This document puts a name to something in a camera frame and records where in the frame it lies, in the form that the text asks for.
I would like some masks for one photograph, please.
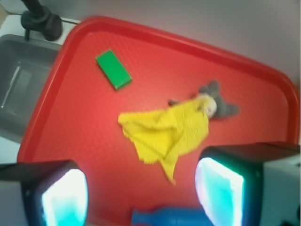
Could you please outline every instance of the faucet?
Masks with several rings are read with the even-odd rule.
[[[41,32],[48,41],[57,40],[62,34],[62,20],[53,14],[38,0],[21,0],[28,8],[21,16],[21,25],[25,29],[25,40],[29,40],[30,31]]]

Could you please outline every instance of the gray sink basin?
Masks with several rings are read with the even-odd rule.
[[[21,143],[60,45],[0,38],[0,136]]]

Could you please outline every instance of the blue bottle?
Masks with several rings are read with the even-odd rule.
[[[132,225],[213,226],[203,209],[162,208],[154,212],[133,211]]]

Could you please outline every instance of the yellow cloth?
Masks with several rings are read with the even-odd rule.
[[[160,162],[168,179],[175,183],[175,164],[181,155],[195,150],[208,134],[208,117],[199,109],[207,99],[196,98],[167,110],[122,113],[118,122],[144,164]]]

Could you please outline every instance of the green block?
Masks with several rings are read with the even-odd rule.
[[[96,61],[115,89],[119,89],[132,81],[131,76],[128,74],[112,50],[109,50],[98,56]]]

